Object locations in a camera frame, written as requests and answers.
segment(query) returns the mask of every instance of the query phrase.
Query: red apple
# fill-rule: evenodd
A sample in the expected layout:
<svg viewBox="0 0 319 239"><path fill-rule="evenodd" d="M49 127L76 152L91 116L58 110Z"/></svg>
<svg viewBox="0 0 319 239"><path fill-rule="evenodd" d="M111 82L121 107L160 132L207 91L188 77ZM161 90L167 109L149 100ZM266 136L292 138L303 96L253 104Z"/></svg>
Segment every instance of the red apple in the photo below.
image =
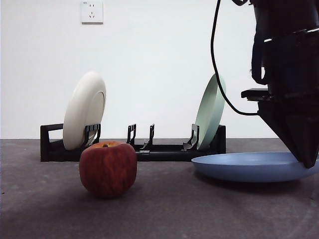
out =
<svg viewBox="0 0 319 239"><path fill-rule="evenodd" d="M80 157L83 186L100 198L122 195L135 182L137 156L134 148L119 141L104 141L85 149Z"/></svg>

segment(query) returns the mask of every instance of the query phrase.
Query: black dish rack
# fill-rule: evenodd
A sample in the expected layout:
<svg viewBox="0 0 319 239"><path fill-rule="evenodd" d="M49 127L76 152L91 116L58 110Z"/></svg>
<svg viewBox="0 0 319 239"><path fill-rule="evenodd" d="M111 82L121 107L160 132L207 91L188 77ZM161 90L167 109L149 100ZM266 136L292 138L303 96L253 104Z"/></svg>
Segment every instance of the black dish rack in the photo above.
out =
<svg viewBox="0 0 319 239"><path fill-rule="evenodd" d="M191 137L183 144L154 144L155 125L150 126L150 138L144 144L137 144L136 124L128 126L127 142L130 144L138 157L138 161L191 161L193 158L226 153L226 126L219 125L214 139L205 150L197 150L199 141L199 126L192 124ZM97 131L96 139L91 143L98 143L101 135L101 125L93 124L85 126L85 140L82 146L75 150L66 150L63 140L52 141L49 131L63 129L63 124L42 125L40 127L40 160L41 162L65 162L79 161L81 153L87 148L89 132Z"/></svg>

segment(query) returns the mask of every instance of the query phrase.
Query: blue plate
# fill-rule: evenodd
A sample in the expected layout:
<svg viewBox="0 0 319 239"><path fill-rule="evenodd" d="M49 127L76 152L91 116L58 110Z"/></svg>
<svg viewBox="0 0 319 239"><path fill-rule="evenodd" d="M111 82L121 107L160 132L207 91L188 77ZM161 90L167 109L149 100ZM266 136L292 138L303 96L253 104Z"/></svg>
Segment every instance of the blue plate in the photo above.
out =
<svg viewBox="0 0 319 239"><path fill-rule="evenodd" d="M227 153L192 159L206 176L235 182L284 182L319 172L319 157L310 169L290 152Z"/></svg>

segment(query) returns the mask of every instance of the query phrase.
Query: wall outlet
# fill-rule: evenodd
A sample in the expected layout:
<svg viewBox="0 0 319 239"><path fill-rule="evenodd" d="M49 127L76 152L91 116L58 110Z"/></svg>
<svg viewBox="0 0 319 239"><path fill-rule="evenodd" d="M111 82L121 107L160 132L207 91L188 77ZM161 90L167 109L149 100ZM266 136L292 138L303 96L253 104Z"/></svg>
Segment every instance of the wall outlet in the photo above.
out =
<svg viewBox="0 0 319 239"><path fill-rule="evenodd" d="M103 0L81 1L82 23L103 23Z"/></svg>

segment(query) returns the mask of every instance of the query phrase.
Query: green plate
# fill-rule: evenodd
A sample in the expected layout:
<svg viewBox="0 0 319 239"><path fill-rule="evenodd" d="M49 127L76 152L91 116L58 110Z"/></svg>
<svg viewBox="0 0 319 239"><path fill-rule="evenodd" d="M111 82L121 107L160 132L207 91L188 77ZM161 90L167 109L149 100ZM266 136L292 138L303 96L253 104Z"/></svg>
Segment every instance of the green plate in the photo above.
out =
<svg viewBox="0 0 319 239"><path fill-rule="evenodd" d="M226 91L226 85L221 76L219 76L223 90ZM199 125L198 150L206 149L214 139L220 124L220 119L224 111L225 100L217 84L214 74L207 84L204 95L197 112L196 125Z"/></svg>

